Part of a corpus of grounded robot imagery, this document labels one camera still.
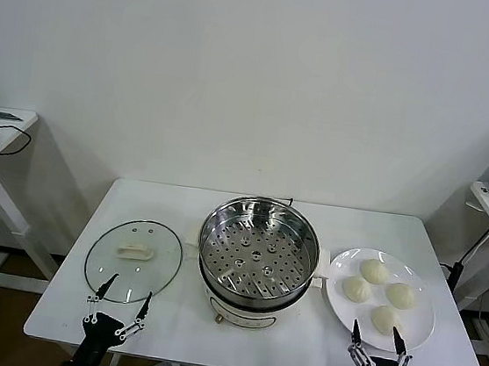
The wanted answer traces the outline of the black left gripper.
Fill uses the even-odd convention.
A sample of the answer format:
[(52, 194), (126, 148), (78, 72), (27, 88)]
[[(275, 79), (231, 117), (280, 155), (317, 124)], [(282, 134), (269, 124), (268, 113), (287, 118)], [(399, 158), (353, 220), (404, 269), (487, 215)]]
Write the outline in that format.
[(85, 336), (72, 359), (76, 366), (99, 366), (109, 348), (122, 345), (122, 340), (136, 335), (145, 327), (144, 319), (147, 317), (149, 303), (153, 297), (152, 291), (147, 295), (132, 323), (124, 324), (103, 312), (97, 312), (98, 304), (104, 299), (118, 276), (119, 273), (115, 273), (108, 281), (102, 283), (93, 295), (90, 294), (86, 298), (89, 313), (83, 318)]

